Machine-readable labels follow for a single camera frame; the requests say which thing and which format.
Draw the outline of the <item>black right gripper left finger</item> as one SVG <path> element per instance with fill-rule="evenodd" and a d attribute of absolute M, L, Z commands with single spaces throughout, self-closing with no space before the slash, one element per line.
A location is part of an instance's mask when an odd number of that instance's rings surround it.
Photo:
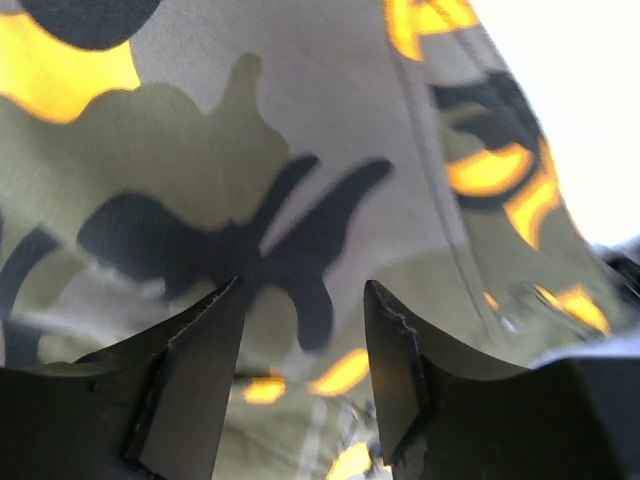
<path fill-rule="evenodd" d="M 233 279 L 72 363 L 1 372 L 5 479 L 208 479 L 244 328 Z"/>

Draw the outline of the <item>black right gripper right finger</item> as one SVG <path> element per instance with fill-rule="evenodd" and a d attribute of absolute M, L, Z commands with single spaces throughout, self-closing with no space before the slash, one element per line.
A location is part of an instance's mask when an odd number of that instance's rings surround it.
<path fill-rule="evenodd" d="M 397 479 L 635 479 L 639 362 L 568 357 L 536 369 L 478 351 L 364 288 L 384 462 Z"/>

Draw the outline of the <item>camouflage yellow green trousers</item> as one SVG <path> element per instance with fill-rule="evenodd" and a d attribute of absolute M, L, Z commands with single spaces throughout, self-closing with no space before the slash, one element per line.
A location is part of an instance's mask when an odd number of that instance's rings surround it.
<path fill-rule="evenodd" d="M 363 290 L 519 366 L 639 333 L 467 1 L 5 1 L 1 363 L 242 277 L 214 477 L 387 479 Z"/>

